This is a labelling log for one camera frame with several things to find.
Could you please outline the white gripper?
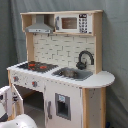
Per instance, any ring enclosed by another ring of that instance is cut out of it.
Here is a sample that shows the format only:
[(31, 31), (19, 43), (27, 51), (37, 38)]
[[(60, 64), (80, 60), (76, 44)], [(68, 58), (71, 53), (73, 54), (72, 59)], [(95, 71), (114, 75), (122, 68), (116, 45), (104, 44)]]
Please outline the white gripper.
[(12, 114), (12, 92), (10, 86), (0, 88), (0, 120), (7, 120)]

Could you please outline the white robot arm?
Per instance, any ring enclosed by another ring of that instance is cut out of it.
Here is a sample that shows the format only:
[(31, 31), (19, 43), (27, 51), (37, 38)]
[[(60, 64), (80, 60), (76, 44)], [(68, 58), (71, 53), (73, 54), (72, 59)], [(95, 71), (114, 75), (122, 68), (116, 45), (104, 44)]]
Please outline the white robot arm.
[(0, 88), (0, 128), (38, 128), (35, 121), (24, 113), (24, 109), (16, 117), (9, 119), (16, 101), (23, 105), (23, 99), (15, 87)]

